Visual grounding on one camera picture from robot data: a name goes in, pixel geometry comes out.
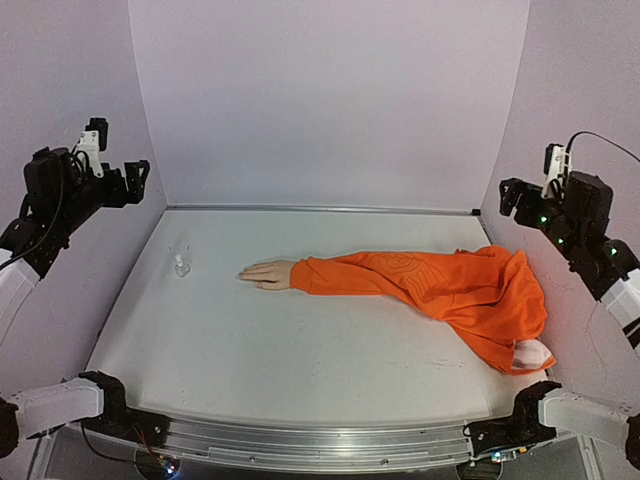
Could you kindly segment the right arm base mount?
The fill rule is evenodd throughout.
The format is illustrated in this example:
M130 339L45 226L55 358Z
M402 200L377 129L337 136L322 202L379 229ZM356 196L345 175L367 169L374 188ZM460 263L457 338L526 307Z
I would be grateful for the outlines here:
M547 394L560 387L557 382L539 381L515 396L510 415L468 423L463 435L471 441L473 456L532 447L555 439L557 430L541 423L539 406Z

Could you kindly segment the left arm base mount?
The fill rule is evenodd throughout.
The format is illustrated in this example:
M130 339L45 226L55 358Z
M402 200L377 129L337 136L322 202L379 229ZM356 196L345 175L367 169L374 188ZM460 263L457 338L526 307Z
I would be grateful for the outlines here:
M101 414L78 423L83 440L92 453L106 460L132 464L132 460L99 451L89 440L88 432L133 442L153 455L154 447L165 445L171 420L160 413L130 407L125 397L110 397L104 401Z

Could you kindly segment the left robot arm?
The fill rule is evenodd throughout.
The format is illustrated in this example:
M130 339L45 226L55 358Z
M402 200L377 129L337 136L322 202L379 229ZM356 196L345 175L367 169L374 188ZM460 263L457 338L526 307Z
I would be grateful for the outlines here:
M8 258L1 265L4 297L1 316L11 323L35 285L49 273L71 235L102 208L139 204L150 164L108 164L96 173L88 152L44 148L24 168L27 193L20 213L1 235ZM68 423L94 421L116 437L131 433L133 411L122 382L101 372L12 396L1 402L1 455L8 457L19 443Z

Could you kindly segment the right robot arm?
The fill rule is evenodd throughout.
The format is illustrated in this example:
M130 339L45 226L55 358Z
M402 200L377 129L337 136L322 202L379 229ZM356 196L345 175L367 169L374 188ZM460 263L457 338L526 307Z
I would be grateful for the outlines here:
M545 426L616 449L639 465L639 257L607 234L613 191L598 177L571 172L537 186L500 184L500 212L540 231L534 253L549 296L545 338L561 362L562 387L537 403Z

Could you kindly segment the clear nail polish bottle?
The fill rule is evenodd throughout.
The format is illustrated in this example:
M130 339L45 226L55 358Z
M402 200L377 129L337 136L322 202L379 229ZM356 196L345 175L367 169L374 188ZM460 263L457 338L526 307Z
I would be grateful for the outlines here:
M184 262L177 262L174 269L179 278L186 277L191 271L190 265Z

